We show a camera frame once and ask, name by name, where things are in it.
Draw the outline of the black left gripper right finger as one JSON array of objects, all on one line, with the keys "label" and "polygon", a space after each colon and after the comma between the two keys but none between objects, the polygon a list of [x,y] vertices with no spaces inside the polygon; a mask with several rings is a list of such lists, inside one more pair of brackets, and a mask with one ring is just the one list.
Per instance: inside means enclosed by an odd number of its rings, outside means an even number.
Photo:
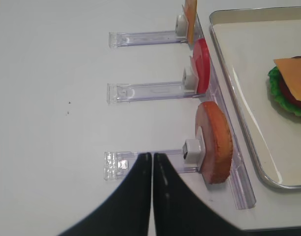
[{"label": "black left gripper right finger", "polygon": [[158,236],[244,236],[183,182],[164,153],[154,154],[153,207]]}]

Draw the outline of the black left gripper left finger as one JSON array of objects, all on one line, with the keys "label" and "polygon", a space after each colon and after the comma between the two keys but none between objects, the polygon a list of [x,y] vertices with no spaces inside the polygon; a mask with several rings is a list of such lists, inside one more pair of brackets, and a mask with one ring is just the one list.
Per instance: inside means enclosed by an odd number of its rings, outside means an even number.
[{"label": "black left gripper left finger", "polygon": [[152,189],[152,155],[138,156],[118,188],[97,209],[62,236],[148,235]]}]

